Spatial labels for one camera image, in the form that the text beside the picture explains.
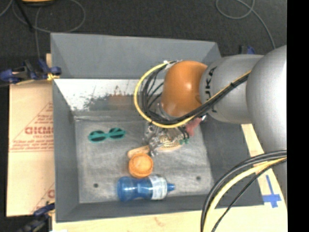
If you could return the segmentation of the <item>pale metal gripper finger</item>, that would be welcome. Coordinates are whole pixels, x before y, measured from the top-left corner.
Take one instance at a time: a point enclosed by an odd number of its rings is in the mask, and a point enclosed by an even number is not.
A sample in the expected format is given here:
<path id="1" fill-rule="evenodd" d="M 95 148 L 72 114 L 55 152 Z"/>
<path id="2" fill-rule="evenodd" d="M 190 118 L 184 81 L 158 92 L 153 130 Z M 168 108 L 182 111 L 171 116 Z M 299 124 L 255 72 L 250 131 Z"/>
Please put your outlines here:
<path id="1" fill-rule="evenodd" d="M 144 132 L 143 132 L 143 142 L 145 144 L 148 144 L 153 134 L 153 125 L 152 124 L 146 124 L 144 126 Z"/>
<path id="2" fill-rule="evenodd" d="M 150 142 L 149 143 L 150 156 L 155 157 L 159 154 L 159 142 Z"/>

